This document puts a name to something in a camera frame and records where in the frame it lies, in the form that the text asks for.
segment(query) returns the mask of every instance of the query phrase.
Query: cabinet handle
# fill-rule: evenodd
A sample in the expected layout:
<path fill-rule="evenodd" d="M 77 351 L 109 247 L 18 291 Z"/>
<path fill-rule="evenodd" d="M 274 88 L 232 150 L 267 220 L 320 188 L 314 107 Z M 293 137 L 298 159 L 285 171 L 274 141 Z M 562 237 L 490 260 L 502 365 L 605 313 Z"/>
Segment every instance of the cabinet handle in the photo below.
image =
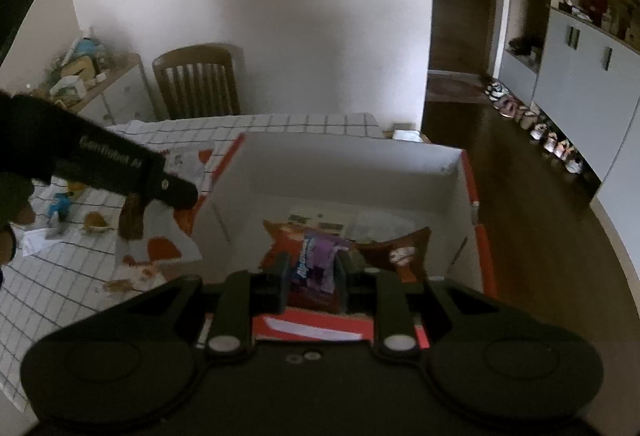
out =
<path fill-rule="evenodd" d="M 612 56 L 613 56 L 613 48 L 607 48 L 607 60 L 605 60 L 605 63 L 604 63 L 604 70 L 609 70 Z"/>

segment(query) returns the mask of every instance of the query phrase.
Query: wooden chair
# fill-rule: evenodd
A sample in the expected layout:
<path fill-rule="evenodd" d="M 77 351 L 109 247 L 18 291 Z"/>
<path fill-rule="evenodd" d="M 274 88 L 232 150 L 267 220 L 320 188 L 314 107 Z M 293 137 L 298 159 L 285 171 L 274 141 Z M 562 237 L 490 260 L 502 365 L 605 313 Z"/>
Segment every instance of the wooden chair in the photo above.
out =
<path fill-rule="evenodd" d="M 161 54 L 154 74 L 170 119 L 240 114 L 231 54 L 200 44 Z"/>

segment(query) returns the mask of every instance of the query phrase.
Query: white cabinet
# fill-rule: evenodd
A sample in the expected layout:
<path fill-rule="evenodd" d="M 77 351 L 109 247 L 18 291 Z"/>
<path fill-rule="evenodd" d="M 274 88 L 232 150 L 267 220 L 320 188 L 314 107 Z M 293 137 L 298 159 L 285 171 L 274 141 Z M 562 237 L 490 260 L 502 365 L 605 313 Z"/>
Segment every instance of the white cabinet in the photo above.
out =
<path fill-rule="evenodd" d="M 505 50 L 502 55 L 499 79 L 522 102 L 531 103 L 538 74 L 511 51 Z"/>
<path fill-rule="evenodd" d="M 134 119 L 140 121 L 156 119 L 140 66 L 133 67 L 111 83 L 102 95 L 116 124 L 128 123 Z"/>
<path fill-rule="evenodd" d="M 640 275 L 640 113 L 631 122 L 609 175 L 597 198 L 604 207 Z"/>
<path fill-rule="evenodd" d="M 551 11 L 534 101 L 603 180 L 640 96 L 640 55 L 608 35 Z"/>
<path fill-rule="evenodd" d="M 114 125 L 113 116 L 111 116 L 111 112 L 109 112 L 101 94 L 98 94 L 92 101 L 82 107 L 78 116 L 92 121 L 101 127 Z"/>
<path fill-rule="evenodd" d="M 549 13 L 545 50 L 533 100 L 556 122 L 561 121 L 566 112 L 564 108 L 569 104 L 565 90 L 575 52 L 572 44 L 576 25 L 569 15 L 557 11 Z"/>

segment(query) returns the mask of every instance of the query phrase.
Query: person's hand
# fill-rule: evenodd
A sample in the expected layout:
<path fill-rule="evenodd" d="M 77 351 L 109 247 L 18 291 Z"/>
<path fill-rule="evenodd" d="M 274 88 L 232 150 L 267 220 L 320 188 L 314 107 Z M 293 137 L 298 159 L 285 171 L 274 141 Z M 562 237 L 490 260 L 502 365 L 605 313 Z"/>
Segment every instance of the person's hand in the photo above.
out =
<path fill-rule="evenodd" d="M 36 215 L 29 204 L 33 183 L 8 172 L 0 173 L 0 264 L 12 260 L 15 236 L 9 222 L 30 225 Z"/>

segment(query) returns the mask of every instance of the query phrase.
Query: white tablecloth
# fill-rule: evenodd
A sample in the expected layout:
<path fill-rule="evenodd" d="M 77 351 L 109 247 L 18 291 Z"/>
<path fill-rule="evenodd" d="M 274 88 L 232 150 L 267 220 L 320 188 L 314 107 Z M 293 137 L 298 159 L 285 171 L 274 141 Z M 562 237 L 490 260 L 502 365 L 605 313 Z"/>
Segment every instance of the white tablecloth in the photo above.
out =
<path fill-rule="evenodd" d="M 260 114 L 223 116 L 143 123 L 133 121 L 111 130 L 155 150 L 198 146 L 213 148 L 207 164 L 212 172 L 231 143 L 245 131 L 308 132 L 382 138 L 382 130 L 370 114 L 307 115 Z M 211 178 L 201 193 L 208 193 Z M 36 225 L 44 225 L 54 194 L 66 192 L 66 182 L 55 179 L 51 185 L 36 184 L 31 204 L 37 214 Z M 20 250 L 11 264 L 4 266 L 4 285 L 0 290 L 0 389 L 22 412 L 34 420 L 19 368 L 27 349 L 42 337 L 74 321 L 84 319 L 118 302 L 134 297 L 158 284 L 152 279 L 136 281 L 134 291 L 108 294 L 105 282 L 129 278 L 132 270 L 116 267 L 114 247 L 120 209 L 124 198 L 107 191 L 87 189 L 71 207 L 63 241 L 36 255 L 23 257 Z M 99 211 L 114 227 L 87 235 L 81 231 L 87 212 Z"/>

